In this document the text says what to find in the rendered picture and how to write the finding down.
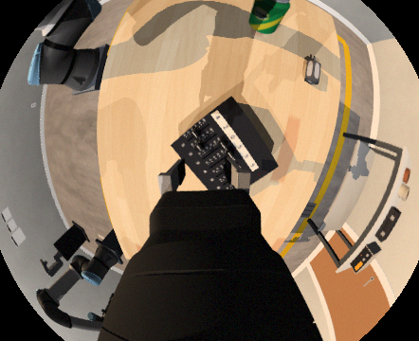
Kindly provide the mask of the green and yellow drink can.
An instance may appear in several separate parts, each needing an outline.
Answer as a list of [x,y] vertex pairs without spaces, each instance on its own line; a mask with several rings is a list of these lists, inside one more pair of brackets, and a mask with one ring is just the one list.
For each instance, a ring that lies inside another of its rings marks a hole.
[[290,8],[290,0],[254,0],[248,23],[262,34],[274,33]]

